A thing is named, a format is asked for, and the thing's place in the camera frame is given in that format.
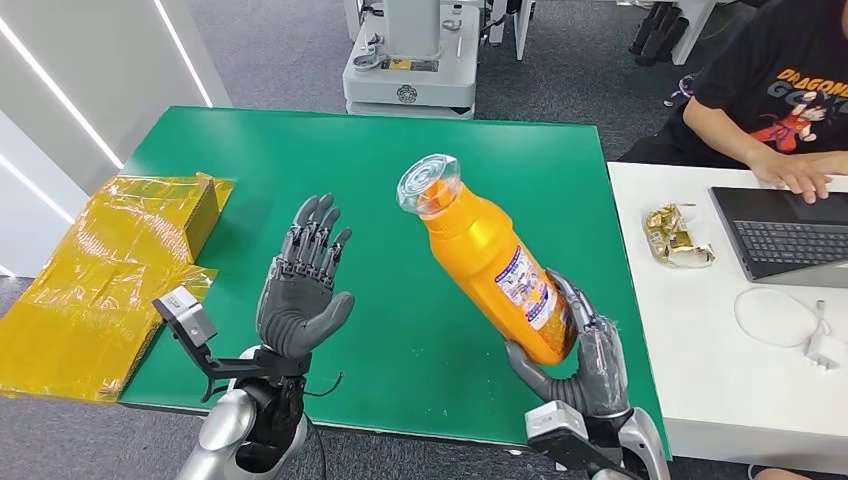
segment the orange bottle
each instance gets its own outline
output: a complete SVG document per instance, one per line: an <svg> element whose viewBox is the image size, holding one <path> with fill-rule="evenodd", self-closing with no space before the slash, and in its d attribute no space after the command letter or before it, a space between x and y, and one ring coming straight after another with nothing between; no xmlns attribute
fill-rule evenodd
<svg viewBox="0 0 848 480"><path fill-rule="evenodd" d="M512 219L462 183L456 158L434 154L416 162L397 198L421 218L436 260L504 338L540 364L565 358L577 333L565 299L512 230Z"/></svg>

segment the floor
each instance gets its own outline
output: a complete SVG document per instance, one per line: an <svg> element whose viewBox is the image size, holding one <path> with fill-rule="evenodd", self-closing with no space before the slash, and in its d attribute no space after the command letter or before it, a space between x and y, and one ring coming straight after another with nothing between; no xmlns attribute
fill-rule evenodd
<svg viewBox="0 0 848 480"><path fill-rule="evenodd" d="M235 106L344 111L340 77L350 41L340 0L188 3ZM715 36L699 43L685 67L641 68L625 49L644 11L540 0L522 63L515 61L511 27L503 45L483 47L477 116L595 124L605 156L617 158L660 127L669 113L663 100L677 80L703 65L739 24L732 15L750 15L746 8L716 12L704 33ZM29 282L0 277L0 317ZM201 422L119 406L0 398L0 480L172 478ZM334 480L585 478L555 472L551 461L531 453L331 431L321 437ZM311 436L284 478L320 478L319 462ZM730 463L678 459L671 468L675 480L746 478L746 466Z"/></svg>

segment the human hand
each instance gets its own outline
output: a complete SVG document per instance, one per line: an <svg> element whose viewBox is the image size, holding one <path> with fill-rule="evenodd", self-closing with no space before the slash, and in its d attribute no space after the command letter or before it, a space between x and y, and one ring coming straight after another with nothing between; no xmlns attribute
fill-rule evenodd
<svg viewBox="0 0 848 480"><path fill-rule="evenodd" d="M815 203L816 197L828 197L827 184L831 180L814 162L768 149L746 163L760 180L779 188L788 187L807 203Z"/></svg>

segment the cartoon graphic on shirt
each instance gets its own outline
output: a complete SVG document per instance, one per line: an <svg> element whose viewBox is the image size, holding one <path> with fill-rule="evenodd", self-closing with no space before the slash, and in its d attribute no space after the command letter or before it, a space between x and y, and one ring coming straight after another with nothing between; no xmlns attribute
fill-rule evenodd
<svg viewBox="0 0 848 480"><path fill-rule="evenodd" d="M798 148L796 136L802 142L815 141L816 134L811 131L813 122L820 122L827 116L826 107L810 106L816 96L817 92L805 93L789 116L782 120L778 120L777 115L761 115L761 117L771 118L772 124L751 133L751 136L763 143L774 142L777 150L783 153L791 153Z"/></svg>

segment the white wall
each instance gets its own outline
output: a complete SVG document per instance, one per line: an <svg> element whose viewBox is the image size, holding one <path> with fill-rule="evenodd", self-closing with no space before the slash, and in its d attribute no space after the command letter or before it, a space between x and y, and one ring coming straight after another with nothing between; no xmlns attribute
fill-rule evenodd
<svg viewBox="0 0 848 480"><path fill-rule="evenodd" d="M12 169L34 184L37 181L35 187L59 211ZM0 112L0 265L16 275L34 277L68 229L68 216L76 217L86 200L88 195Z"/></svg>
<svg viewBox="0 0 848 480"><path fill-rule="evenodd" d="M230 106L184 0L0 0L0 155L72 217L169 106L208 105L160 7L210 103ZM34 275L67 227L0 165L0 265Z"/></svg>
<svg viewBox="0 0 848 480"><path fill-rule="evenodd" d="M229 106L183 0L162 5L213 104ZM0 0L0 18L123 162L167 107L205 105L154 0ZM0 110L83 190L117 172L4 38Z"/></svg>

